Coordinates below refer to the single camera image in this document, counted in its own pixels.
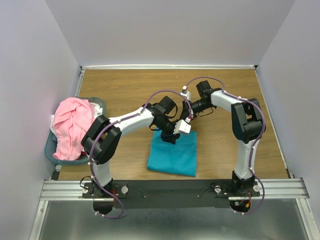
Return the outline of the teal t shirt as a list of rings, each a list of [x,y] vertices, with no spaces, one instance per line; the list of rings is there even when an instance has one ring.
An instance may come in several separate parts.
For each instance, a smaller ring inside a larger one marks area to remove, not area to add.
[[[197,133],[182,134],[175,144],[161,140],[155,131],[150,145],[147,169],[166,174],[195,177],[197,171]]]

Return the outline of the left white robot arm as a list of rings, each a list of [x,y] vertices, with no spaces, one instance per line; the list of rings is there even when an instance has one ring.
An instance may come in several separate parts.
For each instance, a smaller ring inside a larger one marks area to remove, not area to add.
[[[84,137],[81,145],[84,152],[91,158],[90,169],[93,171],[93,191],[101,198],[107,197],[112,191],[112,177],[110,174],[109,160],[114,156],[121,137],[140,128],[155,126],[155,131],[160,131],[160,139],[164,142],[175,144],[180,134],[174,133],[176,121],[168,114],[177,109],[176,103],[168,96],[160,102],[146,105],[146,108],[125,114],[120,117],[97,117]]]

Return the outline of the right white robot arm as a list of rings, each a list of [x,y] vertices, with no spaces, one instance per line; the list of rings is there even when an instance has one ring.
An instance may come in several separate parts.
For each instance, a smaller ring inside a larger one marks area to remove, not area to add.
[[[265,116],[261,110],[260,103],[256,98],[246,99],[235,96],[225,91],[225,88],[212,88],[208,79],[196,85],[200,99],[192,102],[189,83],[182,87],[180,94],[187,100],[182,102],[180,119],[190,122],[189,108],[192,109],[192,118],[211,108],[221,108],[231,113],[231,126],[235,138],[238,140],[237,161],[232,178],[230,180],[230,191],[241,196],[255,185],[255,158],[257,147],[266,130]]]

